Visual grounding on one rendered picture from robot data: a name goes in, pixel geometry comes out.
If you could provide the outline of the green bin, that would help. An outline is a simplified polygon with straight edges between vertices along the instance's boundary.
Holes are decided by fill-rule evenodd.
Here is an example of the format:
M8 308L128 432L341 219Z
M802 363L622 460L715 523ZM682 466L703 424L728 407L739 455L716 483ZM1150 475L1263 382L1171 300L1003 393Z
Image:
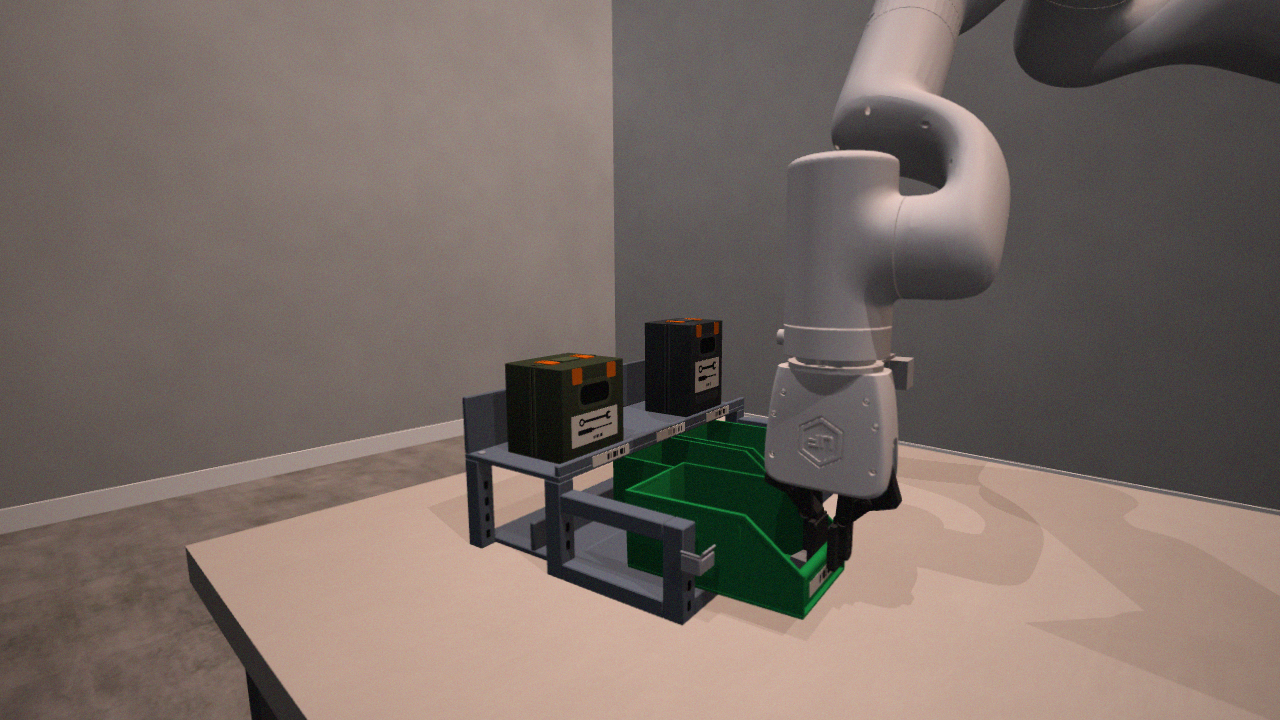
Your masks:
M673 438L745 450L765 469L765 427L714 420Z
M800 570L790 560L803 550L803 518L762 475L680 462L625 489L625 501L695 521L699 556L716 544L716 565L695 575L701 591L804 620L840 577L826 568L827 542ZM627 530L627 561L663 577L663 541Z
M613 461L614 501L625 502L625 489L680 462L721 468L765 477L765 469L745 450L669 438Z

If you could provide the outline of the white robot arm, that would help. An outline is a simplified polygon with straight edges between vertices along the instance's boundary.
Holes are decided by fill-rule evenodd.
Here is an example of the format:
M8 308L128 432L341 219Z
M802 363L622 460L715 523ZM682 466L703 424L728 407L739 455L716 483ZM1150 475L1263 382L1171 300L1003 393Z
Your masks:
M836 151L787 170L776 340L797 363L879 360L909 389L893 302L969 299L995 281L1009 169L989 129L942 94L957 36L1004 1L876 0L835 108ZM1021 0L1012 46L1030 78L1062 88L1179 64L1280 85L1280 0ZM901 196L899 170L940 191Z

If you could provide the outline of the grey metal shelf rack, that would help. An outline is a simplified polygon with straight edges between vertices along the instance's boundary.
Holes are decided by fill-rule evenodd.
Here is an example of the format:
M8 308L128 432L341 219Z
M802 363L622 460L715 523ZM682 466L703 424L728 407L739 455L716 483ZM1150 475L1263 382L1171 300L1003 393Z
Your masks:
M614 501L613 477L582 491L573 489L573 477L721 416L767 428L767 419L744 416L744 397L691 416L649 413L645 359L625 363L625 441L562 464L508 452L506 388L462 401L470 544L497 542L547 560L550 577L678 625L716 598L695 588L695 575L714 566L716 550L695 555L695 521ZM545 507L495 528L492 465L545 479ZM663 541L663 577L628 568L626 530Z

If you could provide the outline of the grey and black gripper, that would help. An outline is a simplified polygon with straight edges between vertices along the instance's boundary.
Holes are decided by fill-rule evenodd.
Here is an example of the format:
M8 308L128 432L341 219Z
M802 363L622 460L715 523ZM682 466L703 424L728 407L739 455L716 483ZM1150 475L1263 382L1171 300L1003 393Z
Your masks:
M806 561L827 542L826 568L836 571L852 553L851 523L902 502L892 370L879 360L870 366L809 365L796 357L780 364L764 465L765 482L785 491L804 519ZM829 527L823 492L838 495Z

